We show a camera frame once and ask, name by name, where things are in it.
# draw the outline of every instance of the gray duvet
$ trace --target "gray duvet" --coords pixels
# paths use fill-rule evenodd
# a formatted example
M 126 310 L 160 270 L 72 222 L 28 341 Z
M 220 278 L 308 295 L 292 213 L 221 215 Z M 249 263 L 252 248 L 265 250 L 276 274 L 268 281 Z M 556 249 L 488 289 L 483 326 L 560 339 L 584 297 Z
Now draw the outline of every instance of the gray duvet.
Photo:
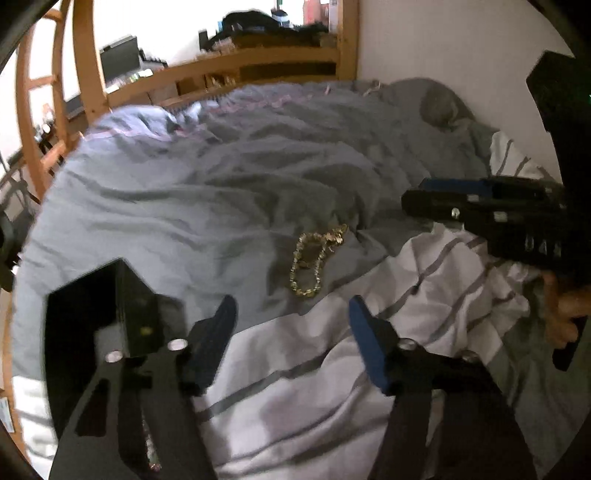
M 114 258 L 126 258 L 156 292 L 184 301 L 187 327 L 233 295 L 239 333 L 305 315 L 429 232 L 431 223 L 404 215 L 400 196 L 429 176 L 490 174 L 495 131 L 436 82 L 408 80 L 364 95 L 371 86 L 251 86 L 175 115 L 128 107 L 101 119 L 57 175 L 24 251 L 13 374 L 43 380 L 46 295 Z M 323 291 L 297 298 L 287 278 L 298 236 L 341 223 L 350 232 L 325 268 Z M 544 472 L 586 414 L 589 374 L 562 377 L 564 390 L 548 408 L 544 389 L 556 374 L 547 356 L 533 362 L 529 353 L 547 353 L 539 318 L 533 312 L 506 334 L 513 350 L 490 368 L 530 447 L 539 446 Z M 535 416 L 523 413 L 524 402 Z M 536 443 L 561 402 L 577 410 L 573 424 L 555 425 L 555 441 Z

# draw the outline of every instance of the wooden bed frame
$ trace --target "wooden bed frame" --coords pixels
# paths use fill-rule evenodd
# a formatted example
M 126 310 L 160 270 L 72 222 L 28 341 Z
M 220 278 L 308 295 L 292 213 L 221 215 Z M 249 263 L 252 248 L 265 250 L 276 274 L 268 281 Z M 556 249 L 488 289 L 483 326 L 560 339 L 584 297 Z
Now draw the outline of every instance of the wooden bed frame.
M 322 80 L 354 80 L 357 76 L 357 54 L 359 37 L 359 0 L 339 0 L 339 28 L 337 46 L 330 47 L 272 47 L 246 48 L 232 53 L 206 56 L 190 63 L 176 65 L 154 72 L 150 77 L 139 79 L 121 87 L 112 93 L 106 93 L 105 80 L 94 36 L 94 0 L 63 0 L 59 10 L 49 10 L 44 18 L 56 23 L 53 42 L 51 75 L 31 79 L 31 45 L 35 26 L 22 39 L 17 57 L 16 97 L 17 118 L 22 141 L 24 163 L 31 177 L 33 187 L 40 200 L 51 182 L 50 170 L 60 157 L 67 157 L 76 148 L 81 133 L 68 133 L 66 103 L 62 84 L 62 55 L 66 18 L 73 3 L 73 41 L 76 71 L 80 85 L 80 96 L 89 124 L 93 124 L 112 108 L 124 105 L 140 94 L 179 82 L 184 79 L 227 72 L 245 66 L 282 64 L 282 63 L 327 63 L 336 64 L 336 75 L 283 76 L 273 79 L 254 80 L 248 83 L 292 82 L 303 83 Z M 41 157 L 33 137 L 33 121 L 29 93 L 37 88 L 50 85 L 53 88 L 53 103 L 56 116 L 57 143 Z M 161 103 L 165 107 L 174 107 L 191 101 L 197 101 L 214 95 L 221 95 L 243 86 L 244 83 L 226 85 L 169 99 Z

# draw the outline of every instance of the jewelry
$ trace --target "jewelry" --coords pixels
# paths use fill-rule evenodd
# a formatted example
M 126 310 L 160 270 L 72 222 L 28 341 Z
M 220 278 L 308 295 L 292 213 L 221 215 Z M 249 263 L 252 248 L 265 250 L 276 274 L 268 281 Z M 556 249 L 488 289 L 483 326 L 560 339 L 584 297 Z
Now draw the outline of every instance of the jewelry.
M 335 253 L 335 248 L 345 241 L 343 236 L 347 230 L 347 225 L 343 224 L 339 225 L 337 228 L 333 228 L 324 235 L 319 233 L 302 233 L 300 235 L 295 247 L 294 261 L 291 264 L 290 271 L 290 286 L 297 296 L 313 297 L 320 291 L 322 288 L 322 268 L 324 267 L 324 262 L 328 255 Z M 296 280 L 296 272 L 301 268 L 311 268 L 312 265 L 312 262 L 306 262 L 303 260 L 306 244 L 320 245 L 320 252 L 318 253 L 318 258 L 313 262 L 314 277 L 316 278 L 314 288 L 302 290 Z

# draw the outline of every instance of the white wall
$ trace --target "white wall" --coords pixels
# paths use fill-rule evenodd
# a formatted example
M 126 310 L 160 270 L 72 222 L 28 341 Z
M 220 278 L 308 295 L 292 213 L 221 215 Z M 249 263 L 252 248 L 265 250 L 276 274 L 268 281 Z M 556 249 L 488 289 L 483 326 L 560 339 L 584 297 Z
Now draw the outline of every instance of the white wall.
M 294 25 L 304 24 L 304 0 L 283 0 L 281 9 L 289 15 Z
M 361 0 L 359 76 L 430 77 L 559 178 L 525 79 L 544 50 L 570 54 L 527 0 Z

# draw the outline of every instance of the bolt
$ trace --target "bolt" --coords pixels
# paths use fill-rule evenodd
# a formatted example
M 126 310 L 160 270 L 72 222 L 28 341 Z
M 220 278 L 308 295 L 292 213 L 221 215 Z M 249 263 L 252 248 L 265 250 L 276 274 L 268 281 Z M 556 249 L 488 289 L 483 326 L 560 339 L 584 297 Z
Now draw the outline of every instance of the bolt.
M 468 362 L 469 364 L 480 363 L 480 357 L 477 353 L 474 353 L 472 350 L 464 350 L 461 352 L 460 356 L 462 357 L 462 360 Z
M 107 361 L 108 364 L 115 364 L 119 360 L 122 360 L 122 359 L 123 359 L 123 354 L 118 350 L 113 350 L 112 352 L 107 353 L 105 355 L 105 360 Z
M 176 338 L 174 340 L 170 340 L 168 343 L 168 350 L 171 352 L 178 352 L 179 350 L 185 350 L 189 342 L 186 341 L 184 338 Z
M 417 347 L 417 343 L 411 338 L 401 338 L 398 342 L 398 348 L 401 350 L 412 351 Z

